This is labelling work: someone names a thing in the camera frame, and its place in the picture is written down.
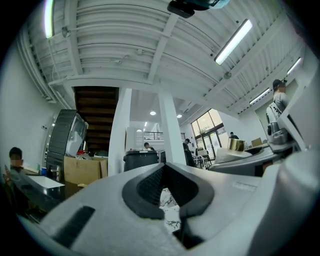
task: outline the white pillar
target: white pillar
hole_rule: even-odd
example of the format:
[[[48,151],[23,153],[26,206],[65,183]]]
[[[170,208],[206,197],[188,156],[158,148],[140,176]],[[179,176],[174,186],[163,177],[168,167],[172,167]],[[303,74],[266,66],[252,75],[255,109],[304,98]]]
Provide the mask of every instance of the white pillar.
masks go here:
[[[185,165],[185,152],[172,94],[161,90],[159,105],[166,161]]]
[[[130,105],[132,89],[120,88],[109,144],[108,176],[124,171],[126,153],[126,132],[130,126]]]

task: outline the gold container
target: gold container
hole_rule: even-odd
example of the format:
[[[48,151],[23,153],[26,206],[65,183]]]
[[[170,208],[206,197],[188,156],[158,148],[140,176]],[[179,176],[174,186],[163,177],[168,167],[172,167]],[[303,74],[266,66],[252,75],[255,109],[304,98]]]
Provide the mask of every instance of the gold container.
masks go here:
[[[244,151],[245,150],[245,141],[236,138],[229,138],[228,147],[229,150],[234,151]]]

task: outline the ceiling panel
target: ceiling panel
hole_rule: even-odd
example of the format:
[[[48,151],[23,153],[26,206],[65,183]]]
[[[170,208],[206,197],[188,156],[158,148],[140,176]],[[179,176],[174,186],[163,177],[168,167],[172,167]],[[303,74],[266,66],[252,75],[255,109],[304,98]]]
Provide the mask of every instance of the ceiling panel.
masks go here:
[[[43,6],[26,26],[24,43],[31,45],[46,84],[64,86],[75,78],[77,58],[88,83],[90,78],[121,80],[126,87],[135,82],[135,89],[162,88],[181,100],[236,115],[265,81],[278,78],[275,71],[289,65],[302,44],[277,0],[231,0],[222,9],[179,17],[169,34],[164,29],[175,15],[167,10],[170,0],[78,0],[77,9],[70,10],[76,22],[70,31],[76,38],[71,48],[77,49],[72,55],[70,38],[62,36],[66,1],[55,1],[50,40],[43,31]],[[214,58],[245,19],[251,20],[251,31],[222,65],[216,64]],[[150,76],[152,65],[155,75]],[[64,91],[72,97],[72,90]],[[152,104],[145,102],[144,108],[157,107]]]

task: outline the black slot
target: black slot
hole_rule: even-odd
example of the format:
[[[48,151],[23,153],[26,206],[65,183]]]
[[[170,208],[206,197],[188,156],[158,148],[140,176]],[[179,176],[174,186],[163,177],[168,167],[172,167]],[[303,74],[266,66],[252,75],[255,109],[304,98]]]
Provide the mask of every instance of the black slot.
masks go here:
[[[57,232],[53,239],[67,248],[71,247],[94,212],[95,209],[89,206],[83,206],[76,211],[64,227]]]

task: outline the white ceiling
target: white ceiling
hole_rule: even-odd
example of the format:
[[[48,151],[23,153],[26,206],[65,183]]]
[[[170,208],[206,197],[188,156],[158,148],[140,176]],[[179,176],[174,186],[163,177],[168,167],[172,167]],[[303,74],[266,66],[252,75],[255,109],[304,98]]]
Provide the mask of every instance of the white ceiling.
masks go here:
[[[159,109],[160,89],[172,92],[177,112],[192,102],[194,111],[205,106],[238,116],[304,55],[304,43],[277,0],[231,0],[189,19],[169,13],[169,1],[55,0],[55,36],[49,42],[42,9],[36,11],[19,44],[24,55],[31,51],[26,63],[40,90],[48,100],[74,108],[72,87],[133,88],[134,121],[147,116],[159,122],[160,115],[149,113]],[[214,58],[245,19],[253,28],[217,65]],[[61,34],[65,25],[76,28],[67,38]],[[230,79],[224,78],[226,72]]]

